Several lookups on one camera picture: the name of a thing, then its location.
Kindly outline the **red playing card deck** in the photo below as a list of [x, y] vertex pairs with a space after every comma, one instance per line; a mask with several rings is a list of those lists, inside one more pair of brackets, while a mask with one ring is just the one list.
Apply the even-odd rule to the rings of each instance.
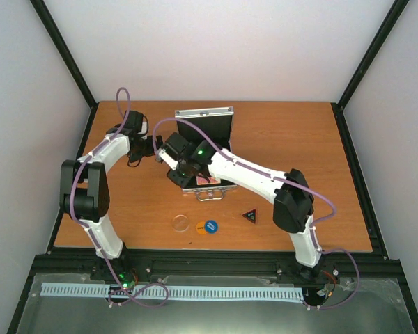
[[221, 181], [217, 180], [214, 177], [196, 176], [197, 186], [215, 186], [215, 185], [220, 185], [220, 184], [221, 184]]

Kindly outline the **aluminium poker case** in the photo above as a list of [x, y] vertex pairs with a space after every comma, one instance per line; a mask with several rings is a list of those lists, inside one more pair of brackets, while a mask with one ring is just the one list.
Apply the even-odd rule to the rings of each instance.
[[[178, 133], [195, 144], [197, 151], [194, 158], [203, 164], [207, 169], [210, 158], [217, 152], [212, 146], [215, 144], [220, 149], [231, 150], [231, 130], [233, 124], [234, 108], [223, 106], [204, 109], [181, 109], [174, 113], [178, 119]], [[189, 184], [184, 193], [193, 193], [200, 202], [221, 200], [226, 192], [236, 188], [230, 181], [216, 178], [221, 181], [220, 185], [197, 186]]]

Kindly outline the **clear round tube lid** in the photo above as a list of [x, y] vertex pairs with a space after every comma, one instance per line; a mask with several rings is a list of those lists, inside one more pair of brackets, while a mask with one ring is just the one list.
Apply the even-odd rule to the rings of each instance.
[[176, 232], [185, 232], [189, 227], [189, 219], [186, 215], [179, 214], [172, 219], [171, 225]]

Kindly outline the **orange round button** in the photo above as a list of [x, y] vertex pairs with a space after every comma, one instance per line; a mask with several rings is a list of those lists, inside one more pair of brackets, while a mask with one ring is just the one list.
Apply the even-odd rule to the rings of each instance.
[[205, 234], [207, 234], [206, 229], [205, 229], [205, 224], [206, 224], [205, 221], [200, 221], [200, 222], [198, 222], [196, 224], [196, 232], [199, 235], [205, 235]]

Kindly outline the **blue small blind button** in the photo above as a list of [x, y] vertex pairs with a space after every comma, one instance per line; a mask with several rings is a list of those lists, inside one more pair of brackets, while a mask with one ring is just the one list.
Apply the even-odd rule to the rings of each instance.
[[206, 231], [206, 233], [215, 234], [218, 231], [219, 226], [218, 226], [218, 223], [216, 221], [208, 220], [204, 223], [203, 228]]

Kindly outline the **black triangular dealer button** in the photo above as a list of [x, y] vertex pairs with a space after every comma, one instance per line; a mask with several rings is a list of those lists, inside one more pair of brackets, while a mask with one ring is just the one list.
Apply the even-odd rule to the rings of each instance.
[[242, 217], [248, 220], [250, 223], [257, 224], [258, 222], [258, 210], [257, 208], [250, 209], [242, 214]]

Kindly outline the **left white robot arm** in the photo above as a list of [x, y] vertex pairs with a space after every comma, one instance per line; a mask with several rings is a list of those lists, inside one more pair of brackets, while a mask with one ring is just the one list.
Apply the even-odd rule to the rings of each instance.
[[96, 255], [109, 259], [107, 273], [116, 280], [127, 278], [131, 263], [121, 256], [124, 243], [109, 218], [110, 195], [107, 173], [123, 157], [129, 164], [153, 156], [146, 116], [129, 111], [124, 123], [107, 131], [101, 143], [76, 160], [61, 165], [59, 206], [84, 229]]

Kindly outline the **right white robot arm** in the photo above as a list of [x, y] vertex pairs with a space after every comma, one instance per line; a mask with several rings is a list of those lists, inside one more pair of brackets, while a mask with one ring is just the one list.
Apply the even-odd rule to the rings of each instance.
[[311, 282], [318, 277], [321, 254], [312, 236], [314, 196], [300, 171], [285, 173], [264, 168], [235, 156], [209, 138], [197, 145], [177, 132], [156, 146], [155, 154], [169, 167], [168, 178], [182, 188], [200, 176], [226, 180], [266, 199], [273, 206], [272, 221], [290, 235], [297, 274]]

